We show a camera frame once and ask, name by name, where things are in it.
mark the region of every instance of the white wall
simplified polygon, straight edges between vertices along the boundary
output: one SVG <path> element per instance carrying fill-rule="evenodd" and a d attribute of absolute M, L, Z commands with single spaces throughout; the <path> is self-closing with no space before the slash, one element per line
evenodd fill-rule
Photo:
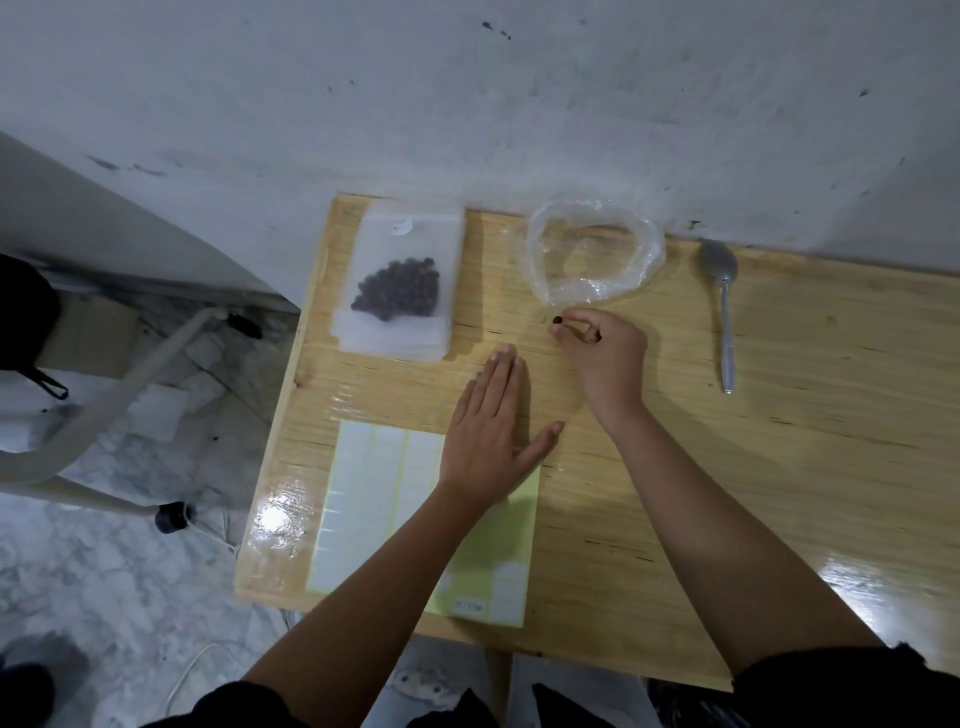
<path fill-rule="evenodd" d="M 960 270 L 955 3 L 6 5 L 0 129 L 294 301 L 338 188 Z"/>
<path fill-rule="evenodd" d="M 271 291 L 203 240 L 3 133 L 0 252 L 100 273 Z"/>

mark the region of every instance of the white chair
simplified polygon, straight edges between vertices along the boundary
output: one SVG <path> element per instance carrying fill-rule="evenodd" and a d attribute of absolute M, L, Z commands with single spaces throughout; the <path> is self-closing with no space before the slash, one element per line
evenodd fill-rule
<path fill-rule="evenodd" d="M 83 412 L 41 449 L 30 452 L 0 450 L 0 493 L 48 500 L 84 508 L 145 516 L 154 519 L 162 533 L 182 530 L 189 524 L 188 506 L 182 500 L 160 505 L 137 505 L 123 498 L 87 488 L 59 473 L 96 442 L 101 432 L 124 414 L 140 393 L 211 319 L 224 321 L 225 308 L 205 308 L 160 344 L 125 378 Z"/>

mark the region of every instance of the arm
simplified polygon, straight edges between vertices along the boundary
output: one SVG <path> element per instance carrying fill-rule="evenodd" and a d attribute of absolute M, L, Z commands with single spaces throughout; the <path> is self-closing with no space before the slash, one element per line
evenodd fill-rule
<path fill-rule="evenodd" d="M 245 680 L 278 692 L 308 725 L 363 722 L 460 542 L 553 448 L 563 429 L 554 423 L 514 453 L 523 376 L 523 361 L 512 348 L 491 355 L 457 403 L 431 496 Z"/>
<path fill-rule="evenodd" d="M 735 676 L 757 660 L 815 647 L 883 646 L 816 572 L 717 485 L 643 403 L 646 335 L 604 311 L 555 325 L 600 425 L 693 608 Z"/>

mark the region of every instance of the metal spoon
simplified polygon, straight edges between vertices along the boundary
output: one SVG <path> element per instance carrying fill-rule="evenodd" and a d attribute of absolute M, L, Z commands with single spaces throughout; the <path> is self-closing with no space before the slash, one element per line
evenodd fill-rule
<path fill-rule="evenodd" d="M 720 375 L 723 391 L 733 394 L 736 376 L 733 371 L 733 334 L 730 331 L 730 286 L 736 280 L 736 257 L 723 243 L 705 240 L 697 254 L 700 270 L 720 283 L 720 318 L 723 321 L 723 339 L 720 345 Z"/>

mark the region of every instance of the hand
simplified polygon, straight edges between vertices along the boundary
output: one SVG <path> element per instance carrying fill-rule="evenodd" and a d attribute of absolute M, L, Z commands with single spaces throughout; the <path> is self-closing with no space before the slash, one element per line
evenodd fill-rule
<path fill-rule="evenodd" d="M 524 368 L 523 359 L 506 345 L 467 385 L 446 431 L 438 488 L 466 494 L 487 509 L 508 496 L 557 444 L 561 422 L 542 429 L 526 448 L 514 447 Z"/>
<path fill-rule="evenodd" d="M 594 416 L 611 437 L 643 410 L 643 355 L 647 335 L 619 316 L 595 308 L 569 308 L 564 318 L 587 331 L 554 324 L 550 332 L 577 370 Z"/>

